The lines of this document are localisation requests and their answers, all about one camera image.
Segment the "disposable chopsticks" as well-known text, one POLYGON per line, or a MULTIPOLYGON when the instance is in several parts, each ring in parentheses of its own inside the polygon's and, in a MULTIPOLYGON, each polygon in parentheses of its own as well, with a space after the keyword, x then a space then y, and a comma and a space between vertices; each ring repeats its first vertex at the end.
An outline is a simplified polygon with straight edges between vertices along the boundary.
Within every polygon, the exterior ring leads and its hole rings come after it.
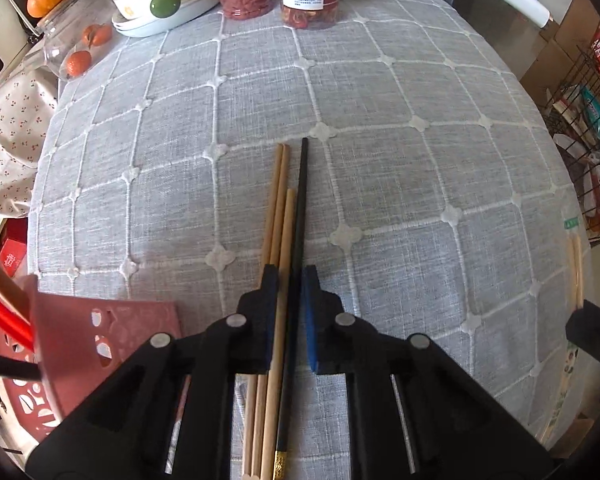
MULTIPOLYGON (((565 221, 565 230, 567 232, 567 256, 569 263, 569 314, 573 314, 584 305, 584 271, 583 271, 583 252, 582 240, 580 237, 580 221, 577 217, 565 221)), ((557 396, 550 412, 550 418, 545 424, 540 442, 547 444, 550 442, 554 430, 557 426, 562 408, 566 402, 566 397, 570 389, 572 374, 577 363, 579 350, 575 344, 568 342, 565 361, 562 363, 560 372, 559 388, 557 396)))

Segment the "short light wooden chopstick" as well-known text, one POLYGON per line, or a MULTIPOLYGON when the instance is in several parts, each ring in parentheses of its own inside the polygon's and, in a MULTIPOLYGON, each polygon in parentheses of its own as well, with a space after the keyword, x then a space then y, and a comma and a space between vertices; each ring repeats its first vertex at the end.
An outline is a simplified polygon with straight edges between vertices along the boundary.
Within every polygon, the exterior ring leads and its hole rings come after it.
POLYGON ((274 454, 277 434, 277 419, 280 389, 284 368, 286 313, 292 242, 294 241, 294 205, 296 190, 288 188, 284 209, 282 244, 278 262, 278 291, 276 298, 275 332, 271 367, 268 371, 268 390, 266 390, 265 415, 261 457, 261 479, 274 477, 274 454))

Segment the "pink perforated utensil holder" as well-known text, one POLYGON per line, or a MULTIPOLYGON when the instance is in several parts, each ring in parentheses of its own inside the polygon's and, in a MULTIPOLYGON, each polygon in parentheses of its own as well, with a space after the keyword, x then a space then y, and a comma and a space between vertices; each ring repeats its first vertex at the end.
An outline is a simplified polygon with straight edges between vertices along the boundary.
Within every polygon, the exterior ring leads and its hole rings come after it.
POLYGON ((44 440, 124 360, 156 333, 181 336, 173 302, 105 300, 40 292, 23 279, 32 307, 34 349, 16 350, 0 327, 0 356, 38 364, 43 378, 3 380, 16 419, 44 440))

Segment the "black chopstick gold tip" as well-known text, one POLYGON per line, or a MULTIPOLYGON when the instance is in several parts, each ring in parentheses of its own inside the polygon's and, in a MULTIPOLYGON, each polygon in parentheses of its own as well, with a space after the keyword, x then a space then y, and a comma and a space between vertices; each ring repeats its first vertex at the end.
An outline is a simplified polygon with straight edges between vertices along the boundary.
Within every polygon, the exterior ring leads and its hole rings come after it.
POLYGON ((297 340, 302 281, 304 231, 306 230, 306 191, 308 190, 309 139, 301 142, 299 179, 296 208, 294 208, 294 242, 292 243, 291 265, 287 295, 285 352, 280 389, 278 426, 273 462, 273 479, 286 478, 286 460, 289 431, 291 426, 292 397, 294 396, 294 373, 297 361, 297 340))

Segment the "grey checked tablecloth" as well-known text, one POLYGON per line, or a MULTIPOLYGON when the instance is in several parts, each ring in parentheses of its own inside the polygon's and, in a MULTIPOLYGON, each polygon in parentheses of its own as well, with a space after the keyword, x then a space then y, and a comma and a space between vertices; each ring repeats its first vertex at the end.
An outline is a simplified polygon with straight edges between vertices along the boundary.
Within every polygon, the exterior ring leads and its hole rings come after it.
POLYGON ((44 292, 174 301, 197 333, 258 281, 274 151, 309 155, 304 260, 344 307, 429 335, 542 444, 576 417, 576 192, 516 76, 442 0, 326 29, 212 10, 123 39, 61 92, 28 260, 44 292))

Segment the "floral patterned cloth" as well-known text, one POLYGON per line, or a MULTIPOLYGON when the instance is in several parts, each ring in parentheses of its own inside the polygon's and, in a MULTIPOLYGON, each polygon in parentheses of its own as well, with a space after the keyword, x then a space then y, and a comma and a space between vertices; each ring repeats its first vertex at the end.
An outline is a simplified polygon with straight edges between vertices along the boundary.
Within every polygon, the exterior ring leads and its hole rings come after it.
POLYGON ((29 213, 38 161, 57 106, 47 70, 19 72, 0 85, 0 217, 29 213))

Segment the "small orange in jar lower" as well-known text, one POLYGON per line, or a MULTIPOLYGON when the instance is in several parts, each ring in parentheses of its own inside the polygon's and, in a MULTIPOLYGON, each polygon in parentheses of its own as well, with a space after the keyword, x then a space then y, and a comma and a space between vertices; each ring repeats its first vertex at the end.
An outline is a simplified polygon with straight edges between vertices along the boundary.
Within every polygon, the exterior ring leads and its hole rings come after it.
POLYGON ((65 70, 70 78, 84 74, 92 66, 91 53, 85 50, 71 53, 65 62, 65 70))

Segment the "small orange in jar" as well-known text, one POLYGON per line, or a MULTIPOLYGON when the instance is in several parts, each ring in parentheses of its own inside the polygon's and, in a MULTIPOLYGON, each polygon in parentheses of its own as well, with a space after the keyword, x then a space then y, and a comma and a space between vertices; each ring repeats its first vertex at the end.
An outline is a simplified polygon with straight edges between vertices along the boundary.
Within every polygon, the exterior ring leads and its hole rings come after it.
POLYGON ((101 47, 112 39, 114 30, 110 24, 91 24, 84 29, 82 40, 87 47, 101 47))
POLYGON ((65 62, 65 70, 70 78, 84 74, 92 66, 91 53, 85 50, 71 53, 65 62))

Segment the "small orange in jar upper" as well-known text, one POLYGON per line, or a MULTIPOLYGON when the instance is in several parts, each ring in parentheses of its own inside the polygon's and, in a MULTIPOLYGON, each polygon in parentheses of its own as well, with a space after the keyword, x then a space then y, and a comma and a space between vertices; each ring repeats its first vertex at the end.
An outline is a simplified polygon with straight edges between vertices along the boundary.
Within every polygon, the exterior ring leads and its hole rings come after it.
POLYGON ((112 39, 114 30, 110 24, 91 24, 84 29, 82 40, 87 47, 101 47, 112 39))

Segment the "clear glass jar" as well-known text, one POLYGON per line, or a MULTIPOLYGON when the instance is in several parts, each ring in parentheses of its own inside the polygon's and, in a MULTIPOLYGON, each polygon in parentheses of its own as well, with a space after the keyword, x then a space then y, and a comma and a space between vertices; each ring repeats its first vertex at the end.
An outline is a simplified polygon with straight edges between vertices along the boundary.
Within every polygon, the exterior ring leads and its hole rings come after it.
POLYGON ((110 0, 62 0, 36 25, 35 31, 41 40, 24 57, 22 70, 30 73, 46 68, 60 79, 71 79, 66 70, 70 55, 88 51, 95 62, 102 50, 101 47, 88 44, 85 29, 92 25, 109 24, 114 10, 116 7, 110 0))

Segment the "green round fruit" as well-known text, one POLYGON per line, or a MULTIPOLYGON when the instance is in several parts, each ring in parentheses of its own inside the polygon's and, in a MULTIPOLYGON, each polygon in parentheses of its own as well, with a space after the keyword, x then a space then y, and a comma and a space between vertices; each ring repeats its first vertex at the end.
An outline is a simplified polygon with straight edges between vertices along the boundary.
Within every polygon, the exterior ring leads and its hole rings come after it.
POLYGON ((180 6, 181 0, 151 0, 149 10, 155 18, 170 18, 180 6))

